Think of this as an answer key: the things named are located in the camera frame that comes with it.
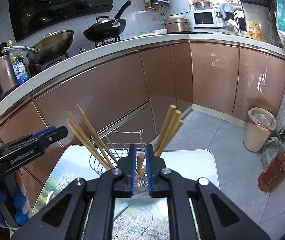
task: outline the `kitchen cabinet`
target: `kitchen cabinet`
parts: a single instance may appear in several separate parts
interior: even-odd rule
[[[22,180],[25,185],[26,193],[28,196],[29,204],[33,208],[37,201],[37,198],[40,192],[43,189],[43,185],[41,185],[37,180],[35,180],[28,172],[24,169],[20,169]]]
[[[140,128],[143,129],[144,133],[142,135],[142,140],[144,143],[151,142],[156,137],[154,121],[152,117],[151,105],[146,106],[126,122],[117,127],[116,131],[124,132],[139,132]],[[140,143],[139,134],[129,134],[129,133],[115,133],[111,132],[108,134],[108,139],[111,143]],[[108,143],[107,138],[103,138],[104,143]],[[115,144],[117,148],[123,148],[123,144]]]
[[[68,128],[68,136],[61,140],[65,148],[79,144],[66,124],[68,111],[86,135],[90,134],[75,105],[79,104],[98,132],[148,101],[140,55],[132,54],[86,70],[35,101],[49,126]]]
[[[169,106],[177,105],[171,50],[170,46],[165,46],[143,51],[140,55],[158,135]]]
[[[0,139],[9,143],[22,136],[46,129],[33,103],[28,104],[2,127],[0,127]],[[64,149],[58,142],[51,144],[44,155],[28,163],[24,167],[40,182],[45,183],[63,154]]]
[[[183,112],[193,101],[190,43],[172,45],[171,53],[176,86],[177,109]]]
[[[261,107],[276,117],[284,87],[284,60],[240,48],[239,80],[232,115],[248,121],[248,110]]]
[[[231,115],[238,79],[238,47],[191,43],[194,103]]]

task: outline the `stove burner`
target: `stove burner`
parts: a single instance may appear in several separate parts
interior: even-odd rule
[[[114,43],[114,42],[118,42],[118,41],[121,41],[120,39],[120,36],[116,36],[114,38],[111,38],[111,39],[106,39],[106,40],[103,40],[103,41],[99,41],[99,42],[95,42],[95,47],[101,47],[101,46],[104,46],[104,45],[107,45],[107,44],[111,44],[111,43]]]

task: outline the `cooking oil bottle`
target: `cooking oil bottle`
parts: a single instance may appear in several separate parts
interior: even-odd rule
[[[262,191],[269,191],[280,184],[285,177],[285,150],[278,153],[258,178]]]

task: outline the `trash can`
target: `trash can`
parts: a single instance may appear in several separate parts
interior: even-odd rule
[[[254,107],[248,111],[248,116],[254,114],[264,114],[269,123],[276,122],[274,116],[267,110]],[[271,131],[268,129],[248,122],[246,134],[244,135],[244,146],[252,152],[258,152],[269,138]]]

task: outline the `microwave oven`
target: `microwave oven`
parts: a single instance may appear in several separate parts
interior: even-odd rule
[[[216,16],[215,9],[191,11],[188,17],[192,29],[195,28],[224,28],[224,21]]]

